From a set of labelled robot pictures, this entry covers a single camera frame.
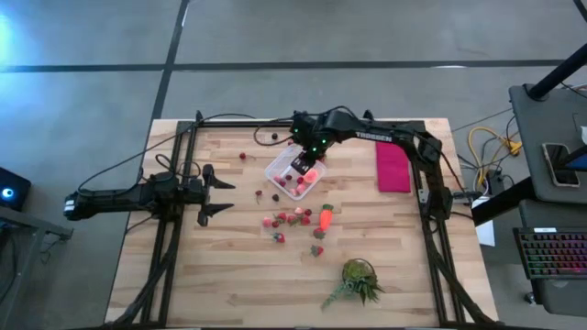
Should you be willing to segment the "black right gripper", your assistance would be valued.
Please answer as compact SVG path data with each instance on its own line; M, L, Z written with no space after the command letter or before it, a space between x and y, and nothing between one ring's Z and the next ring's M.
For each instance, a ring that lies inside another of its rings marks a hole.
M322 115L309 115L308 113L294 113L292 122L293 142L300 145L305 152L293 160L293 167L306 175L314 168L316 162L325 157L330 147L330 135L324 130L324 117Z

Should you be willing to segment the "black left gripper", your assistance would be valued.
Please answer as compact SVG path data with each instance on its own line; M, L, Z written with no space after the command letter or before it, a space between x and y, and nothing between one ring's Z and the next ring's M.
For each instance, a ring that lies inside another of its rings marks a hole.
M180 185L180 202L183 204L201 204L197 224L199 226L208 226L210 217L233 206L232 203L208 203L208 187L235 189L235 186L219 180L211 164L205 164L202 168L202 178L189 179Z

